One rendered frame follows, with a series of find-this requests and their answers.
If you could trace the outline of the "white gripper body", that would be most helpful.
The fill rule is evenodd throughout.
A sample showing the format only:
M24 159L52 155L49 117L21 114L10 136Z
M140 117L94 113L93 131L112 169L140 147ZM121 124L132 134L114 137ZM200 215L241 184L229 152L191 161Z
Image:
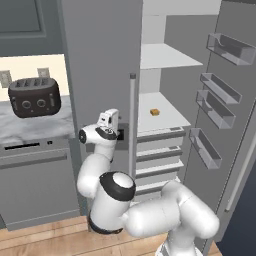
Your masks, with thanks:
M118 129L119 111L117 109L109 109L101 113L98 119L98 125L108 127L113 131Z

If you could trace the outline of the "white fridge shelf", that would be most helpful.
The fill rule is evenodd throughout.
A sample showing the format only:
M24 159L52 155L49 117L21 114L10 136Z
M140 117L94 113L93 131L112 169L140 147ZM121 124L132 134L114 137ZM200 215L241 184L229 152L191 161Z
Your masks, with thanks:
M141 46L141 70L201 66L202 63L165 43Z
M150 109L158 109L160 114L152 116ZM156 92L139 95L138 132L187 126L190 126L189 121L162 93Z

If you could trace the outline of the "white fridge drawer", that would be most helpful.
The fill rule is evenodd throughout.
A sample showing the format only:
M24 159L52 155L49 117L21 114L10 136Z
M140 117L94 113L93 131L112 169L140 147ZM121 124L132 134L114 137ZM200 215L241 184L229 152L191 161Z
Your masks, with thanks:
M144 178L149 176L165 174L169 172L176 172L183 166L184 164L182 163L181 160L179 160L178 162L172 163L172 164L138 169L136 171L136 178L139 179L139 178Z
M162 187L171 180L180 181L177 175L165 178L163 181L140 181L137 179L135 181L136 192L134 201L140 202L158 197L161 194Z
M186 132L182 127L140 132L137 135L137 151L181 146Z
M177 163L182 155L179 146L164 147L137 153L136 168L143 169Z

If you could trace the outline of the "grey freezer door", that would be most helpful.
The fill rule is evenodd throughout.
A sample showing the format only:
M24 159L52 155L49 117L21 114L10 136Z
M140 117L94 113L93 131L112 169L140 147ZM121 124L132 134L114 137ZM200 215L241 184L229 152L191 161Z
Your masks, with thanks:
M115 108L124 138L113 171L129 172L130 73L140 74L143 0L58 0L75 129ZM134 167L139 85L135 87Z

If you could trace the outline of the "grey fridge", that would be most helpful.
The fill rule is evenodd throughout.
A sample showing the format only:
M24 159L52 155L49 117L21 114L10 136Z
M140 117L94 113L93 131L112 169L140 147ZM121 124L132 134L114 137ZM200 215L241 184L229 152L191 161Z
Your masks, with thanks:
M139 95L160 92L189 121L182 127L186 135L179 146L184 164L176 172L139 178L140 181L163 181L175 175L185 177L191 143L190 129L195 127L197 91L202 88L200 74L209 60L208 34L215 30L221 0L144 0L142 45L165 43L202 63L201 66L140 69Z

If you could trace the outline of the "grey fridge door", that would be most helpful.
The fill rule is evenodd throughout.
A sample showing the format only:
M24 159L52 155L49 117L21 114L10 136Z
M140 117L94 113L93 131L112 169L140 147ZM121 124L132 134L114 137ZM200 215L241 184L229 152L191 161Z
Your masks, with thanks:
M215 31L256 47L256 0L223 0ZM198 105L194 128L201 128L222 157L219 169L209 170L191 143L184 184L204 201L219 217L220 229L214 237L222 239L246 179L256 160L256 147L246 168L229 212L225 208L230 199L246 154L256 133L256 58L252 65L237 66L210 51L207 69L242 95L239 104L225 104L235 116L232 129L219 129Z

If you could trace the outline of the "black toaster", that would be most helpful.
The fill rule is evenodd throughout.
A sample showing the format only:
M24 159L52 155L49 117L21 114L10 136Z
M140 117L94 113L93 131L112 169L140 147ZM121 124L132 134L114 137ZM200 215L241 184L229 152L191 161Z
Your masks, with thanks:
M59 85L50 77L18 79L9 85L8 96L19 118L55 115L61 108Z

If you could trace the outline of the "clear door bin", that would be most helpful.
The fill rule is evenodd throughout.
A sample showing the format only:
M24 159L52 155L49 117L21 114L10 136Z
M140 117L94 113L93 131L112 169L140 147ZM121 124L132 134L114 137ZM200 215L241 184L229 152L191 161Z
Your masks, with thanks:
M236 116L209 90L198 90L196 102L219 129L232 129Z
M237 66L252 65L256 47L221 33L210 33L207 49Z
M239 104L242 95L213 73L202 73L200 81L225 104Z
M209 170L219 169L221 167L222 157L201 128L191 128L189 138L196 152Z

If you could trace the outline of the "grey dishwasher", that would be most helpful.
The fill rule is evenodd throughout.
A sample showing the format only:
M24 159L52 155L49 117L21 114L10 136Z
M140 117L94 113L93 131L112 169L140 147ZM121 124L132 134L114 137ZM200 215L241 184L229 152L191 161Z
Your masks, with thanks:
M13 231L79 215L66 139L0 144L0 229Z

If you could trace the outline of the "grey cupboard door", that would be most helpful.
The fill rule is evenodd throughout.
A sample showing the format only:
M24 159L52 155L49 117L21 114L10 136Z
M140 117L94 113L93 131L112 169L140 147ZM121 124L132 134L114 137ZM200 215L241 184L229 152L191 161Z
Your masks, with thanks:
M62 53L57 0L0 0L0 57Z

